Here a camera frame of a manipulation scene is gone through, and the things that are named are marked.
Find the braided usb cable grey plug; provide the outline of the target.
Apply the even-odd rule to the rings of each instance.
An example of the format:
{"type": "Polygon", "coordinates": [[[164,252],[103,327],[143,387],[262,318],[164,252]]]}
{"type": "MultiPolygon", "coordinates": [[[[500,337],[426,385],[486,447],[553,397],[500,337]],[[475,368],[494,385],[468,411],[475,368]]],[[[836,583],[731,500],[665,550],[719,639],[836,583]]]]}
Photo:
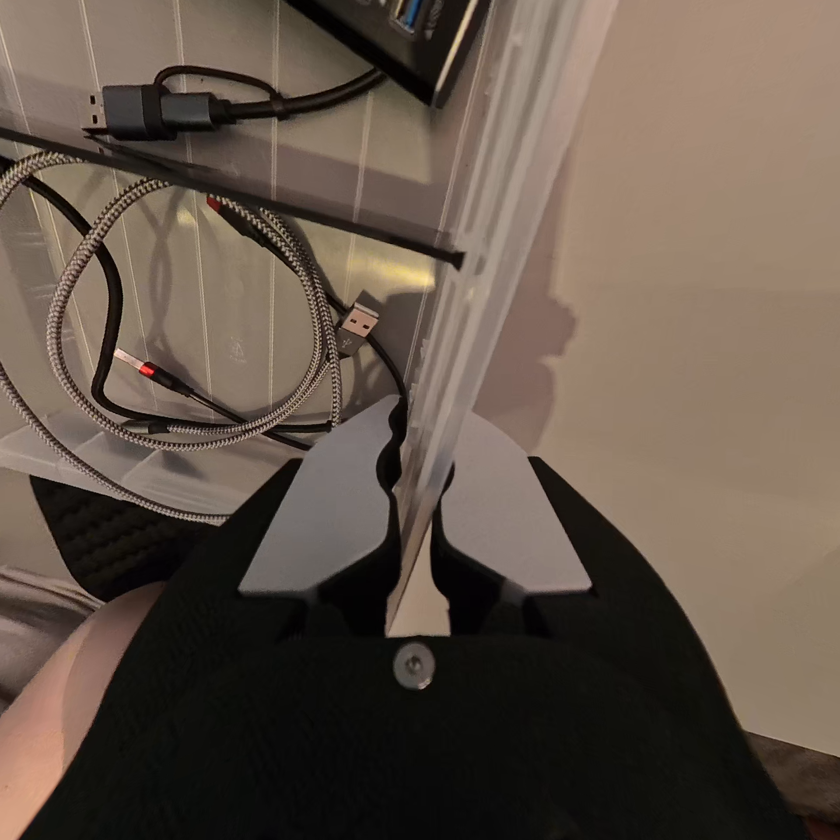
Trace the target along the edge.
{"type": "Polygon", "coordinates": [[[339,304],[339,320],[332,320],[330,301],[316,312],[316,331],[320,338],[320,354],[316,385],[328,379],[331,405],[325,420],[312,424],[307,433],[327,433],[344,420],[345,394],[342,361],[351,356],[371,337],[379,314],[358,299],[350,306],[339,304]]]}

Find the clear plastic bin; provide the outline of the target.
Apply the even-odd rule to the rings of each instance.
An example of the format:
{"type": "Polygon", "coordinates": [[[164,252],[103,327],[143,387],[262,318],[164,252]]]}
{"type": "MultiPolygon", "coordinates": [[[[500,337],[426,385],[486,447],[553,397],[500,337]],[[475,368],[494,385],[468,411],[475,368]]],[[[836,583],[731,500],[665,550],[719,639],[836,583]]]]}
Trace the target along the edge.
{"type": "MultiPolygon", "coordinates": [[[[380,341],[412,392],[398,500],[405,571],[419,551],[456,423],[475,403],[553,183],[592,82],[615,2],[492,2],[451,99],[431,110],[389,82],[326,113],[242,124],[173,143],[137,143],[226,192],[339,224],[410,238],[409,250],[300,217],[334,293],[380,302],[380,341]]],[[[35,140],[94,163],[46,171],[86,219],[136,177],[100,159],[82,126],[88,94],[194,64],[271,83],[289,98],[337,86],[364,62],[285,2],[2,2],[2,153],[35,140]]],[[[247,417],[286,401],[308,367],[312,331],[295,277],[238,236],[204,195],[170,187],[108,234],[124,288],[121,345],[191,379],[247,417]]],[[[54,379],[46,319],[76,235],[17,189],[2,214],[2,360],[38,417],[80,458],[168,506],[227,513],[294,456],[269,440],[171,454],[89,421],[54,379]]]]}

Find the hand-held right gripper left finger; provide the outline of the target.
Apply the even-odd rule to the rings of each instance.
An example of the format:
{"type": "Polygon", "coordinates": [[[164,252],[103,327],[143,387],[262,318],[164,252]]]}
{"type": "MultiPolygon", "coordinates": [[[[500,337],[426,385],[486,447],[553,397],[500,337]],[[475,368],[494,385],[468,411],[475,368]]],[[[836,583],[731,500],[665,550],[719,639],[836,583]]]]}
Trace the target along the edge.
{"type": "Polygon", "coordinates": [[[337,609],[348,625],[385,625],[401,576],[394,487],[407,404],[389,395],[319,440],[303,458],[239,584],[337,609]]]}

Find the person's right forearm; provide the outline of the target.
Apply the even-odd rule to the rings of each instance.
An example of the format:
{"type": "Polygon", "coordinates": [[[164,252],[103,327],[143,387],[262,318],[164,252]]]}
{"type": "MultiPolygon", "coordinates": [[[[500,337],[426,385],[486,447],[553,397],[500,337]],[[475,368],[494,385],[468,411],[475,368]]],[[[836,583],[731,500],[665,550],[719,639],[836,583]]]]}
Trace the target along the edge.
{"type": "Polygon", "coordinates": [[[65,775],[115,669],[164,589],[164,582],[146,584],[101,606],[3,713],[2,839],[22,835],[65,775]]]}

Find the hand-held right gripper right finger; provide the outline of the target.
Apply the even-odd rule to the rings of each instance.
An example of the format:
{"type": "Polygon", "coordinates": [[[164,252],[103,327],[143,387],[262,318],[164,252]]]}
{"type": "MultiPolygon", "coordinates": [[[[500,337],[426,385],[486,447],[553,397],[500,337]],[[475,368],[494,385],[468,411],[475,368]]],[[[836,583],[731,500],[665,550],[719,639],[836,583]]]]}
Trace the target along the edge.
{"type": "Polygon", "coordinates": [[[433,516],[432,576],[450,625],[484,625],[498,605],[592,589],[527,453],[487,420],[460,429],[433,516]]]}

